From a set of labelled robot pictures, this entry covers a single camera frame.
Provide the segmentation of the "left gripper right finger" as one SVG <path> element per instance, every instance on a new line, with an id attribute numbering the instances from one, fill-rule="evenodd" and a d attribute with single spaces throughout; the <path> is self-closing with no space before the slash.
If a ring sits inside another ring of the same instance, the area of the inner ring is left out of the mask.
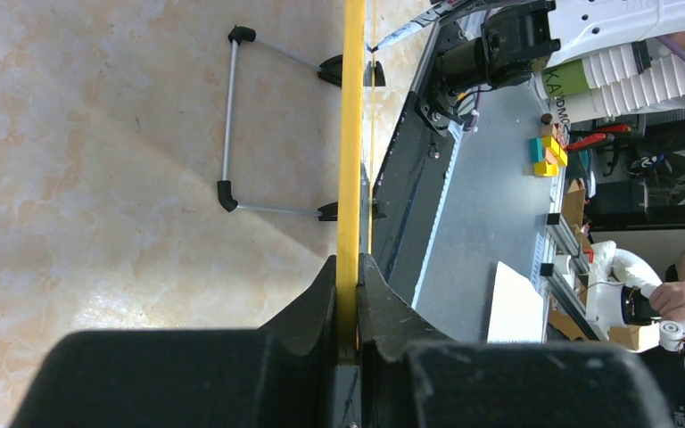
<path id="1" fill-rule="evenodd" d="M 669 427 L 669 405 L 633 353 L 591 342 L 452 340 L 359 258 L 365 427 Z"/>

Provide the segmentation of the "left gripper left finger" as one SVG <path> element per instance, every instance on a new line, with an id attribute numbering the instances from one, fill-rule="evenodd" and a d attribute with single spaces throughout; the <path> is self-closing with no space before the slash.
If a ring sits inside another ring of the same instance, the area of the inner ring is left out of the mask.
<path id="1" fill-rule="evenodd" d="M 95 330 L 47 354 L 15 427 L 327 427 L 335 258 L 255 329 Z"/>

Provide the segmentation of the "whiteboard marker pen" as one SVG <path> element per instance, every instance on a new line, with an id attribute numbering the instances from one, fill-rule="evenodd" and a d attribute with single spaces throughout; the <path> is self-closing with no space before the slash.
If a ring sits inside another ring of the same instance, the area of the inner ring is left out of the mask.
<path id="1" fill-rule="evenodd" d="M 393 32 L 385 36 L 375 45 L 366 44 L 366 49 L 369 53 L 374 53 L 380 49 L 384 49 L 391 45 L 399 43 L 402 39 L 409 37 L 422 29 L 425 29 L 444 17 L 449 12 L 455 9 L 457 1 L 438 1 L 430 9 L 422 12 L 415 18 L 407 21 L 405 24 L 395 29 Z"/>

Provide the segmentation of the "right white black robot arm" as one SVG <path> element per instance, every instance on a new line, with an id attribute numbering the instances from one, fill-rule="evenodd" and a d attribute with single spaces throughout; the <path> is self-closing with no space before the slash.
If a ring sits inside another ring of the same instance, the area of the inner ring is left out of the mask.
<path id="1" fill-rule="evenodd" d="M 490 17 L 477 38 L 436 54 L 429 111 L 475 88 L 531 84 L 566 123 L 676 107 L 685 101 L 685 1 L 447 1 L 449 23 Z"/>

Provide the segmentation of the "yellow framed whiteboard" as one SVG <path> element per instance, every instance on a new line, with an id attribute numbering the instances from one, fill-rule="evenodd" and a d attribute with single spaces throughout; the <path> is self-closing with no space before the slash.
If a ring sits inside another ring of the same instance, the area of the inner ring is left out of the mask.
<path id="1" fill-rule="evenodd" d="M 364 76 L 366 44 L 372 36 L 370 13 L 375 7 L 374 1 L 347 1 L 344 5 L 335 265 L 335 347 L 340 366 L 356 365 L 358 356 Z"/>

